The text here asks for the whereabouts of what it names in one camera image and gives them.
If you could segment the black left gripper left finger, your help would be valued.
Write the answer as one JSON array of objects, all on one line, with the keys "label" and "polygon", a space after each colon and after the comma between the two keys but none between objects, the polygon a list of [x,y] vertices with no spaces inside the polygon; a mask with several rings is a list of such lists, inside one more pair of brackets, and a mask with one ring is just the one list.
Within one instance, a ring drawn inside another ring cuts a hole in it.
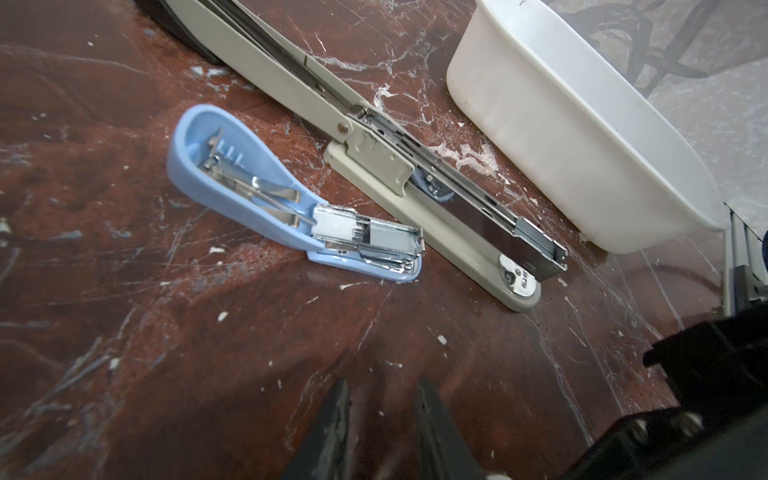
[{"label": "black left gripper left finger", "polygon": [[280,479],[347,479],[349,414],[348,384],[339,379]]}]

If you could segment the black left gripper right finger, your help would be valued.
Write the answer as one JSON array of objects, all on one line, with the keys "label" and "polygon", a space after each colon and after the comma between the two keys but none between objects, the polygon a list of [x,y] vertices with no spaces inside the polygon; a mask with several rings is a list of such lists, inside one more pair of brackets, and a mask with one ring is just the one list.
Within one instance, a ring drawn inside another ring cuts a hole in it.
[{"label": "black left gripper right finger", "polygon": [[422,479],[485,479],[437,391],[422,377],[415,406]]}]

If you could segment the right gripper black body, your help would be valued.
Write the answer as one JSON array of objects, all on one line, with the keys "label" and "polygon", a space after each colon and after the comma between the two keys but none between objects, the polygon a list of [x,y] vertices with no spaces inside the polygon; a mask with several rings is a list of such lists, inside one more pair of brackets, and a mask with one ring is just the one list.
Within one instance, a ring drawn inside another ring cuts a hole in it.
[{"label": "right gripper black body", "polygon": [[766,478],[766,304],[661,340],[643,363],[677,406],[620,418],[564,478]]}]

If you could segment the blue staple remover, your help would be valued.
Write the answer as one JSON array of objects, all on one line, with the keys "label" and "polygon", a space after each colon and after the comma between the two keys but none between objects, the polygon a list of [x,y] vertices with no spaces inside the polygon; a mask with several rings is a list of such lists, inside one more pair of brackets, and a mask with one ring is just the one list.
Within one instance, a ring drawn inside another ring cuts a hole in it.
[{"label": "blue staple remover", "polygon": [[183,113],[166,170],[192,200],[314,263],[397,282],[421,272],[422,229],[328,203],[219,107],[200,104]]}]

